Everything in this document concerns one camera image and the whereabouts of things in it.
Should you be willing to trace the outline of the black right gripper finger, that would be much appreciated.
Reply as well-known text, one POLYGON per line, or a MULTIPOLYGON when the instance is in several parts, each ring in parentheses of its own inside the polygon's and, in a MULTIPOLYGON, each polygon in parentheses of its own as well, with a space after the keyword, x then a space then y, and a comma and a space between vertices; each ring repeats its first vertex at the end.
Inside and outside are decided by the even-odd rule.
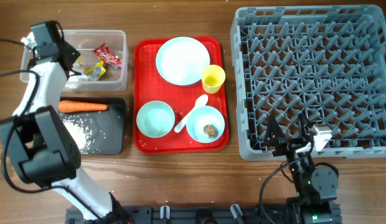
POLYGON ((285 135, 276 119, 268 116, 268 126, 266 128, 263 143, 265 146, 281 146, 285 143, 285 135))
POLYGON ((305 140, 310 140, 312 135, 310 133, 310 129, 313 127, 313 123, 305 117, 303 113, 298 115, 298 128, 299 128, 299 136, 305 140))

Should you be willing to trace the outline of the white napkin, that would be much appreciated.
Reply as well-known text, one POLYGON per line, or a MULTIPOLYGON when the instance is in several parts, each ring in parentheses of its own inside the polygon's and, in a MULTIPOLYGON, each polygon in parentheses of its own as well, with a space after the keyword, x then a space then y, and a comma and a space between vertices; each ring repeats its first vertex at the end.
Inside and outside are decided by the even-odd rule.
POLYGON ((73 74, 69 76, 66 82, 65 88, 68 88, 71 90, 77 89, 81 87, 83 84, 85 84, 87 81, 88 81, 88 77, 85 74, 81 74, 81 75, 73 74))

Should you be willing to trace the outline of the yellow snack wrapper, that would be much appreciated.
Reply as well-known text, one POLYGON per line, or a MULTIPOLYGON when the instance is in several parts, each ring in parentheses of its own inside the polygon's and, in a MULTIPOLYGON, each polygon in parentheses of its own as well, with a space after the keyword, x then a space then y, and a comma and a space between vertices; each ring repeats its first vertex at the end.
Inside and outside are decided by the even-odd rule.
POLYGON ((83 81, 98 81, 104 73, 106 73, 106 69, 104 67, 104 62, 98 62, 94 67, 86 69, 82 65, 81 57, 77 60, 79 68, 82 70, 81 74, 78 75, 79 80, 83 81))

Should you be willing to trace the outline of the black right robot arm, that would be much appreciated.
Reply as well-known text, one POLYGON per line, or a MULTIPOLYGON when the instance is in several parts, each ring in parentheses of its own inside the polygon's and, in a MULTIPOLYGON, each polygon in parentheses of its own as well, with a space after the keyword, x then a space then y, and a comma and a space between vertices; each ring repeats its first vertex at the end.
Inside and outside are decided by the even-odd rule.
POLYGON ((277 120, 268 116, 264 145, 273 146, 273 156, 285 156, 286 160, 262 183, 259 194, 259 216, 268 223, 277 223, 277 214, 266 209, 263 194, 266 185, 279 172, 289 169, 296 196, 286 201, 282 211, 283 223, 334 223, 332 201, 337 198, 338 169, 328 162, 314 163, 311 153, 321 151, 332 138, 332 130, 326 124, 313 124, 304 114, 298 115, 299 134, 288 139, 277 120))

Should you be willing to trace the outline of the white cooked rice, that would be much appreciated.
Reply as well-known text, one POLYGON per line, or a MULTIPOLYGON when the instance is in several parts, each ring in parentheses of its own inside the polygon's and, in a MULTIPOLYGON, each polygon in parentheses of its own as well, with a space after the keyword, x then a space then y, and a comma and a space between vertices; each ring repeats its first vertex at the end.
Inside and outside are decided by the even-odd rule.
POLYGON ((85 119, 63 119, 67 131, 73 137, 81 154, 88 154, 94 143, 93 131, 85 119))

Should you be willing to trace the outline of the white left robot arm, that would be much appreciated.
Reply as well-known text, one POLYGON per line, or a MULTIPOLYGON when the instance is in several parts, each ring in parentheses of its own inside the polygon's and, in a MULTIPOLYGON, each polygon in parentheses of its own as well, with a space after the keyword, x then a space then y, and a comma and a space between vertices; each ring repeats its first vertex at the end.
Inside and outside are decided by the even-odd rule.
POLYGON ((62 90, 80 53, 64 39, 59 22, 31 26, 35 45, 23 73, 29 82, 12 116, 0 120, 1 169, 7 184, 24 194, 53 190, 87 223, 132 223, 115 197, 81 166, 81 154, 58 115, 62 90))

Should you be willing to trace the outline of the green plastic bowl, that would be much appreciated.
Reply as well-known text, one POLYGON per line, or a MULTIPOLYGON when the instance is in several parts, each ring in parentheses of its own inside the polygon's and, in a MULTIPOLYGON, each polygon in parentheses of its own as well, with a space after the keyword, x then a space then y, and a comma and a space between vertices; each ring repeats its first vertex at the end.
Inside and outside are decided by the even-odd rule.
POLYGON ((163 101, 150 101, 138 110, 136 125, 149 138, 161 138, 174 127, 174 110, 163 101))

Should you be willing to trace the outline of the red snack wrapper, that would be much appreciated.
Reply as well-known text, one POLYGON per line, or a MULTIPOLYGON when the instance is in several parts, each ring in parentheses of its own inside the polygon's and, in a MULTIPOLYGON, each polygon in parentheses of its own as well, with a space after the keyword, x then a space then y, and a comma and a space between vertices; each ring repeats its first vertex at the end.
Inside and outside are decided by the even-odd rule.
POLYGON ((110 65, 115 69, 120 69, 123 65, 122 60, 118 58, 105 43, 95 48, 93 54, 105 64, 110 65))

